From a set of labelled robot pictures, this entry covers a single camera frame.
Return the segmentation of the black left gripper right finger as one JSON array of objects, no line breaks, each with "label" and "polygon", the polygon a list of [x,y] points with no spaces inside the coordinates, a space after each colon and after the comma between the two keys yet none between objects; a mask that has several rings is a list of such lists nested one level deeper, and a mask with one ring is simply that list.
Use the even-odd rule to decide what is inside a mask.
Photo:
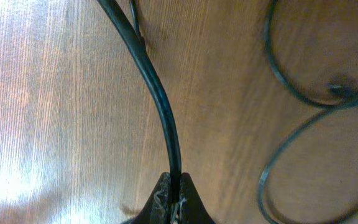
[{"label": "black left gripper right finger", "polygon": [[206,211],[189,173],[180,180],[179,221],[181,224],[215,224]]}]

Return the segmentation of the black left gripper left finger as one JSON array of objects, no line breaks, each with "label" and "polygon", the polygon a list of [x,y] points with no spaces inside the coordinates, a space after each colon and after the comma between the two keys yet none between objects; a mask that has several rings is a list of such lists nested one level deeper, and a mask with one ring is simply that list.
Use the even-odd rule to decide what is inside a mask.
[{"label": "black left gripper left finger", "polygon": [[170,203],[172,202],[170,184],[170,174],[163,172],[140,213],[122,224],[170,223]]}]

